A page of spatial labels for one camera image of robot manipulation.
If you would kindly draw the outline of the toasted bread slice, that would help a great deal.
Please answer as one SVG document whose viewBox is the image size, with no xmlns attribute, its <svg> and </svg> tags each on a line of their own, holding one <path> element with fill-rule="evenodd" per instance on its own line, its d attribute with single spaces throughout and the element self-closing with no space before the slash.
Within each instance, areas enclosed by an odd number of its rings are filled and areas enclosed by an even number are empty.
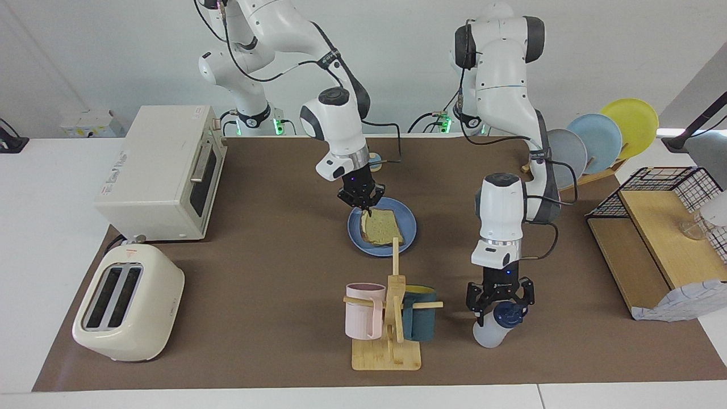
<svg viewBox="0 0 727 409">
<path fill-rule="evenodd" d="M 371 208 L 362 212 L 360 230 L 363 240 L 370 244 L 405 243 L 393 210 Z"/>
</svg>

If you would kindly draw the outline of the translucent seasoning bottle blue cap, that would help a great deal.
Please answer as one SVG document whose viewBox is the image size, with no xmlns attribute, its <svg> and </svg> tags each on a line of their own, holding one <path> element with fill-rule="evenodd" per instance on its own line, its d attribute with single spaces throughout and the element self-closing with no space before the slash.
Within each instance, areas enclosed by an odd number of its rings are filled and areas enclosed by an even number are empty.
<svg viewBox="0 0 727 409">
<path fill-rule="evenodd" d="M 492 311 L 482 314 L 473 324 L 473 336 L 479 345 L 495 348 L 512 329 L 524 321 L 529 307 L 511 301 L 498 303 Z"/>
</svg>

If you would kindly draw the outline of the blue round plate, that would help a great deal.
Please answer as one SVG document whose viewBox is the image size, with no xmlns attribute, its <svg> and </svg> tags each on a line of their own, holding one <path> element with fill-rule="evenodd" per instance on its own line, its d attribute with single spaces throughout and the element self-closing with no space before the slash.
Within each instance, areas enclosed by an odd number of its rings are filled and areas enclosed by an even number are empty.
<svg viewBox="0 0 727 409">
<path fill-rule="evenodd" d="M 389 197 L 380 199 L 375 208 L 392 210 L 396 217 L 400 233 L 403 236 L 403 244 L 400 244 L 399 252 L 403 253 L 407 251 L 411 244 L 413 244 L 413 241 L 415 241 L 417 231 L 415 215 L 411 212 L 410 208 L 401 201 Z M 348 235 L 352 243 L 356 248 L 371 256 L 390 258 L 393 254 L 393 248 L 390 244 L 378 246 L 367 243 L 363 239 L 361 235 L 361 215 L 362 211 L 360 209 L 353 208 L 348 217 Z"/>
</svg>

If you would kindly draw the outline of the wooden plate rack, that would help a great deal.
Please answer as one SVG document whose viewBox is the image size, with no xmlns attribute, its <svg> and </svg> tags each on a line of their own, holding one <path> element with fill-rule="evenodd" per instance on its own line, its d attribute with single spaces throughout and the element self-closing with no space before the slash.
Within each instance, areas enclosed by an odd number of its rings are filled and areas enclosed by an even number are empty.
<svg viewBox="0 0 727 409">
<path fill-rule="evenodd" d="M 578 179 L 578 185 L 580 186 L 581 184 L 584 184 L 584 183 L 591 183 L 591 182 L 600 180 L 602 178 L 607 178 L 608 176 L 612 176 L 613 174 L 616 173 L 616 171 L 618 171 L 618 168 L 621 168 L 621 166 L 623 166 L 623 163 L 626 163 L 626 161 L 628 161 L 628 160 L 626 160 L 625 158 L 618 158 L 618 160 L 616 160 L 615 163 L 612 166 L 610 166 L 610 168 L 607 168 L 607 170 L 605 170 L 605 171 L 602 171 L 600 173 L 584 174 L 583 176 L 581 176 L 581 178 Z M 525 165 L 520 167 L 520 173 L 530 174 L 529 163 L 526 163 Z M 569 186 L 568 188 L 559 188 L 558 191 L 560 191 L 560 192 L 568 191 L 572 187 L 573 186 Z"/>
</svg>

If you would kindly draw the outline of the grey plate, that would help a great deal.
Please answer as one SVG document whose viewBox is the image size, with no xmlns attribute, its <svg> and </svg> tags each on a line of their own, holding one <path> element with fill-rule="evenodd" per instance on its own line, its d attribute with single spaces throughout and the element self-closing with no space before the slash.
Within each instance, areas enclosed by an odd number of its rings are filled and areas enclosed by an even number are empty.
<svg viewBox="0 0 727 409">
<path fill-rule="evenodd" d="M 575 179 L 580 178 L 588 161 L 584 142 L 576 133 L 561 128 L 549 130 L 547 136 L 551 160 L 570 165 L 575 173 Z M 573 176 L 565 165 L 553 165 L 553 172 L 558 190 L 573 186 Z"/>
</svg>

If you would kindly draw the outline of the light blue plate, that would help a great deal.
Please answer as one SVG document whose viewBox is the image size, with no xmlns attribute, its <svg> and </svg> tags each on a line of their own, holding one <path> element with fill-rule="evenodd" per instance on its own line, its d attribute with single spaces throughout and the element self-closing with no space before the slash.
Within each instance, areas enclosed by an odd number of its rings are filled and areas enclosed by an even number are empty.
<svg viewBox="0 0 727 409">
<path fill-rule="evenodd" d="M 585 174 L 607 170 L 621 153 L 620 128 L 603 114 L 589 113 L 579 116 L 566 129 L 577 134 L 584 142 L 587 150 Z"/>
</svg>

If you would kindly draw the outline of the yellow plate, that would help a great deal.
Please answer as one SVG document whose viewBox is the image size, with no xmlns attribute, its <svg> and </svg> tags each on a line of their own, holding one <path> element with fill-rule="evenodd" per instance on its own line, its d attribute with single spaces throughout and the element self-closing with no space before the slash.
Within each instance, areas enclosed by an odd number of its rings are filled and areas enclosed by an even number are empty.
<svg viewBox="0 0 727 409">
<path fill-rule="evenodd" d="M 600 113 L 612 119 L 621 131 L 621 151 L 618 160 L 628 160 L 644 152 L 657 137 L 657 112 L 646 101 L 621 98 L 610 102 Z"/>
</svg>

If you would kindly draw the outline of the wooden mug tree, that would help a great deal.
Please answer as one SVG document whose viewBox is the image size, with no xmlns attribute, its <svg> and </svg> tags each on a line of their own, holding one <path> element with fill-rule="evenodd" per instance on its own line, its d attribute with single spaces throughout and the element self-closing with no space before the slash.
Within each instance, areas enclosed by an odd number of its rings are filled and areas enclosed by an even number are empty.
<svg viewBox="0 0 727 409">
<path fill-rule="evenodd" d="M 385 304 L 361 296 L 343 297 L 343 302 L 372 307 L 372 315 L 381 319 L 378 339 L 352 341 L 353 370 L 419 370 L 421 368 L 420 342 L 408 341 L 403 336 L 403 298 L 407 278 L 399 274 L 399 249 L 393 239 L 392 274 L 388 277 Z"/>
</svg>

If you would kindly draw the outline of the pink mug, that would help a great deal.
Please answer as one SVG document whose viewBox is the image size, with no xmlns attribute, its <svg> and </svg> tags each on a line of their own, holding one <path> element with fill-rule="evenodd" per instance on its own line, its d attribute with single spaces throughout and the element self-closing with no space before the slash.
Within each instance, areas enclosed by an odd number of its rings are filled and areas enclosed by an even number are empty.
<svg viewBox="0 0 727 409">
<path fill-rule="evenodd" d="M 371 301 L 371 305 L 346 303 L 345 333 L 351 339 L 371 341 L 380 339 L 383 330 L 383 313 L 386 287 L 379 283 L 350 283 L 346 295 Z"/>
</svg>

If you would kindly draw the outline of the brown table mat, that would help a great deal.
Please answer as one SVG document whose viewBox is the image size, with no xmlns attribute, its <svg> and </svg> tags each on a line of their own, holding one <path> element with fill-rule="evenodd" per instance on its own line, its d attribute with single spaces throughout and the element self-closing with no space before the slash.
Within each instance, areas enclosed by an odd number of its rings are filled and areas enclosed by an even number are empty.
<svg viewBox="0 0 727 409">
<path fill-rule="evenodd" d="M 416 239 L 402 254 L 408 282 L 436 288 L 433 341 L 416 371 L 355 371 L 345 336 L 345 285 L 385 283 L 388 258 L 359 251 L 337 183 L 317 176 L 324 143 L 231 138 L 207 236 L 158 247 L 185 273 L 171 337 L 155 360 L 114 362 L 76 344 L 71 326 L 86 277 L 34 391 L 322 387 L 727 379 L 696 319 L 634 321 L 584 219 L 618 186 L 587 184 L 556 221 L 560 239 L 520 274 L 536 303 L 494 349 L 473 339 L 468 282 L 479 233 L 474 194 L 489 173 L 516 173 L 522 141 L 475 147 L 462 138 L 407 138 L 404 160 L 375 179 L 411 208 Z"/>
</svg>

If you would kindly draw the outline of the white grid-patterned cloth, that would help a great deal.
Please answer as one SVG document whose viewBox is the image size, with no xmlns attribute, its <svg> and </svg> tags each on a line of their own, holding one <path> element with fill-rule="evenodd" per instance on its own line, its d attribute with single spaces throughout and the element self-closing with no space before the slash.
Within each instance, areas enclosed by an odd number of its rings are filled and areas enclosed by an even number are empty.
<svg viewBox="0 0 727 409">
<path fill-rule="evenodd" d="M 657 320 L 666 323 L 699 318 L 727 308 L 727 281 L 710 279 L 671 290 L 654 308 L 634 306 L 635 320 Z"/>
</svg>

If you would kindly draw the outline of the clear glass cup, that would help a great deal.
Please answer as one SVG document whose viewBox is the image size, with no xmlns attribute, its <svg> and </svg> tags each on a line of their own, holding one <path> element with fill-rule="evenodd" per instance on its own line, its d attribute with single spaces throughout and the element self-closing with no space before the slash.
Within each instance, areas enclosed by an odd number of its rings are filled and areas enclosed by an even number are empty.
<svg viewBox="0 0 727 409">
<path fill-rule="evenodd" d="M 694 213 L 692 219 L 680 221 L 679 230 L 684 235 L 693 240 L 707 239 L 716 225 L 707 220 L 700 212 Z"/>
</svg>

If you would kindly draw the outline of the white rounded object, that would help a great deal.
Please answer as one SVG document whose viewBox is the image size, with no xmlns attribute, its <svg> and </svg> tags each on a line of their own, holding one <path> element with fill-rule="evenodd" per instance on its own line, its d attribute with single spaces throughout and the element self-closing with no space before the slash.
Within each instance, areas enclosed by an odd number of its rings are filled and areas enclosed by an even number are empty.
<svg viewBox="0 0 727 409">
<path fill-rule="evenodd" d="M 727 226 L 727 191 L 721 192 L 699 208 L 701 220 L 711 226 Z"/>
</svg>

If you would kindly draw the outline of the cream two-slot toaster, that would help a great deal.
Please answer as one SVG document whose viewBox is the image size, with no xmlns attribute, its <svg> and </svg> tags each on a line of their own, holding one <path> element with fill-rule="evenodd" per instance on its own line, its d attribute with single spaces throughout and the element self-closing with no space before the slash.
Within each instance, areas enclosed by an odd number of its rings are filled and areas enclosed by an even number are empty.
<svg viewBox="0 0 727 409">
<path fill-rule="evenodd" d="M 83 296 L 73 339 L 114 361 L 152 360 L 169 340 L 184 284 L 183 271 L 150 244 L 111 249 Z"/>
</svg>

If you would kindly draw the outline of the black clamp mount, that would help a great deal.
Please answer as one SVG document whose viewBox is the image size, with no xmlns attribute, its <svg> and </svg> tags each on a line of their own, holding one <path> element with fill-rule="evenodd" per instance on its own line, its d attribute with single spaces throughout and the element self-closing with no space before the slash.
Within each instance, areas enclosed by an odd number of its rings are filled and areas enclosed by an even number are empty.
<svg viewBox="0 0 727 409">
<path fill-rule="evenodd" d="M 29 141 L 29 137 L 21 136 L 15 127 L 0 117 L 0 153 L 20 153 Z"/>
</svg>

